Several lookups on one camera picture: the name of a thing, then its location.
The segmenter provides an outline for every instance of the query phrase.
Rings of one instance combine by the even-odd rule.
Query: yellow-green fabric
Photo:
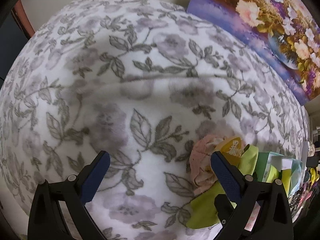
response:
[[[253,145],[249,145],[245,150],[241,156],[238,169],[243,175],[252,175],[257,163],[259,149]],[[214,206],[214,199],[218,194],[225,194],[225,192],[221,184],[217,181],[208,191],[191,201],[190,205],[193,213],[187,222],[188,228],[205,228],[220,222]]]
[[[272,183],[277,178],[279,178],[279,171],[273,165],[270,165],[270,171],[269,171],[269,175],[266,182]]]

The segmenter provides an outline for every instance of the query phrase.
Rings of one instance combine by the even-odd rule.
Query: flower painting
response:
[[[303,105],[320,94],[320,29],[301,0],[191,0],[274,68]]]

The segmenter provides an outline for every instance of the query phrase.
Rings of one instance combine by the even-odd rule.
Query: floral blanket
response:
[[[111,166],[86,205],[108,239],[191,230],[188,159],[207,134],[300,157],[308,115],[274,70],[220,27],[157,0],[79,0],[23,48],[0,92],[0,167],[29,213],[37,183]],[[76,235],[75,227],[68,223]]]

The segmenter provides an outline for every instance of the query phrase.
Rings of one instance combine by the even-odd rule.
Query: lime green cloth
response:
[[[241,156],[238,169],[243,175],[253,174],[257,163],[259,149],[253,145],[247,145]],[[225,194],[221,184],[217,181],[208,191],[191,201],[193,213],[187,222],[187,227],[192,229],[210,227],[219,223],[214,199],[218,194]]]
[[[272,183],[275,179],[279,177],[279,171],[272,165],[270,165],[270,171],[268,178],[266,180],[267,183]]]
[[[288,196],[289,188],[290,188],[290,180],[291,180],[291,169],[282,170],[282,184],[284,186],[285,192]]]

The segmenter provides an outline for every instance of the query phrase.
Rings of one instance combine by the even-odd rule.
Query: blue gripper pad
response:
[[[110,155],[107,152],[104,152],[103,156],[100,158],[87,179],[82,184],[80,201],[83,205],[92,201],[103,180],[104,175],[109,169],[109,166]]]
[[[239,204],[241,202],[240,185],[220,157],[215,153],[211,155],[211,168],[226,192],[228,199],[231,202]]]

